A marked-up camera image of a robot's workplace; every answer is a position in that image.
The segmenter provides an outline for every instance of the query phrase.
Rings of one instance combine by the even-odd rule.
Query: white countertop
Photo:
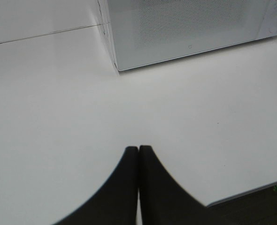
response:
[[[98,27],[0,45],[0,224],[51,224],[150,144],[204,205],[277,182],[277,37],[120,75]]]
[[[97,0],[0,0],[0,42],[100,24]]]

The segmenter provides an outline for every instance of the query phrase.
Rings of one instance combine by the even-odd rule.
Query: white microwave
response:
[[[277,0],[98,0],[118,70],[277,35]]]

